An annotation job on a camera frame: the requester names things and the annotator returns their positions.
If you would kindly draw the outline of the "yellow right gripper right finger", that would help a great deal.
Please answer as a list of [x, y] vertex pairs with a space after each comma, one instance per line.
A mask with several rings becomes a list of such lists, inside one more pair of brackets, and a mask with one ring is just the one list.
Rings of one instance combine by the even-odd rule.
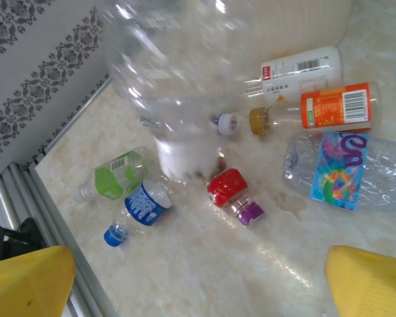
[[396, 258], [332, 246], [325, 278], [339, 316], [396, 316]]

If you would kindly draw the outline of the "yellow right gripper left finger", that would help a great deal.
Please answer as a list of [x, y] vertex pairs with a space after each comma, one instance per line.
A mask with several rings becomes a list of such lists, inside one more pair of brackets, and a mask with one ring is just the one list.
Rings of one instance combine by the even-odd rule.
[[75, 280], [67, 246], [0, 261], [0, 316], [61, 316]]

